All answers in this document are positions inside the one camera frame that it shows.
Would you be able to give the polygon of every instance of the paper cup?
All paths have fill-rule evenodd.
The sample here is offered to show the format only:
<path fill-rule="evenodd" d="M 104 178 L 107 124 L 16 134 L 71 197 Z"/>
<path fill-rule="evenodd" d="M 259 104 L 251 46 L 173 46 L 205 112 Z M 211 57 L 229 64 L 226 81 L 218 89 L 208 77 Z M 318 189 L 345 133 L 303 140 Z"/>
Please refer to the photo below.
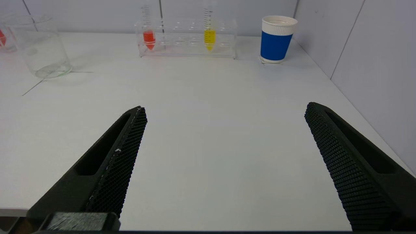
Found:
<path fill-rule="evenodd" d="M 261 60 L 268 63 L 283 62 L 297 20 L 278 15 L 266 16 L 262 20 Z"/>

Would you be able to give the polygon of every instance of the test tube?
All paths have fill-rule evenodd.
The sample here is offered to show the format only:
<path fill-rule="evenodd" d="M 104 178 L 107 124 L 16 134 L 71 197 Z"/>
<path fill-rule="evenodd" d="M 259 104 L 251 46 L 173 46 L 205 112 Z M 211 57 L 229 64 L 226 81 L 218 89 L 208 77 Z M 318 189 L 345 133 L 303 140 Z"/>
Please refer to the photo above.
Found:
<path fill-rule="evenodd" d="M 216 5 L 216 0 L 204 0 L 204 43 L 208 51 L 212 51 L 215 44 L 213 12 Z"/>
<path fill-rule="evenodd" d="M 149 0 L 146 0 L 141 7 L 141 18 L 143 21 L 143 41 L 144 44 L 152 50 L 155 46 L 155 33 L 152 28 L 151 8 Z"/>

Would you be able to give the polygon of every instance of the red liquid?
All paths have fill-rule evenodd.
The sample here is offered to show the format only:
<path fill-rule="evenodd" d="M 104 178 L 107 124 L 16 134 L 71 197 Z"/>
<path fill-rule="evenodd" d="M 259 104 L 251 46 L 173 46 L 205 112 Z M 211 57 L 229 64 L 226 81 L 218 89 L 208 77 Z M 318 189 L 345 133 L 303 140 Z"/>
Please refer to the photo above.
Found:
<path fill-rule="evenodd" d="M 6 44 L 6 37 L 4 36 L 3 32 L 0 30 L 0 40 L 3 45 Z"/>
<path fill-rule="evenodd" d="M 152 50 L 153 47 L 155 47 L 155 34 L 152 30 L 147 30 L 143 33 L 143 39 L 144 44 L 149 48 L 149 50 Z"/>

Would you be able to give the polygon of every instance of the clear acrylic rack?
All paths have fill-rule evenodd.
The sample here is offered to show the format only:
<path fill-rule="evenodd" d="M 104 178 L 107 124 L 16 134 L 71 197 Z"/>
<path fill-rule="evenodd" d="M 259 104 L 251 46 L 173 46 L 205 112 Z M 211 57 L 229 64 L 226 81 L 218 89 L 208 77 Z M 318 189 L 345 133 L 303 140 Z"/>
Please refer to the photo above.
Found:
<path fill-rule="evenodd" d="M 215 21 L 215 44 L 209 51 L 204 43 L 204 23 L 199 19 L 152 18 L 135 24 L 137 44 L 142 56 L 188 56 L 235 58 L 236 20 Z M 144 41 L 145 32 L 154 32 L 154 42 Z"/>

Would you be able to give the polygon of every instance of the test tube with red liquid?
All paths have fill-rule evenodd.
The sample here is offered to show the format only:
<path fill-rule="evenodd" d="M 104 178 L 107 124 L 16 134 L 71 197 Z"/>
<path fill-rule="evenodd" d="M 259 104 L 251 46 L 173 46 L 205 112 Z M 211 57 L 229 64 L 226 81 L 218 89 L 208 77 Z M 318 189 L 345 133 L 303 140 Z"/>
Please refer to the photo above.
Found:
<path fill-rule="evenodd" d="M 156 39 L 155 33 L 151 28 L 152 18 L 149 0 L 146 0 L 141 7 L 141 17 L 143 20 L 143 41 L 147 48 L 152 50 L 155 47 Z"/>
<path fill-rule="evenodd" d="M 143 41 L 149 50 L 152 50 L 155 47 L 156 39 L 152 29 L 147 29 L 143 32 Z"/>

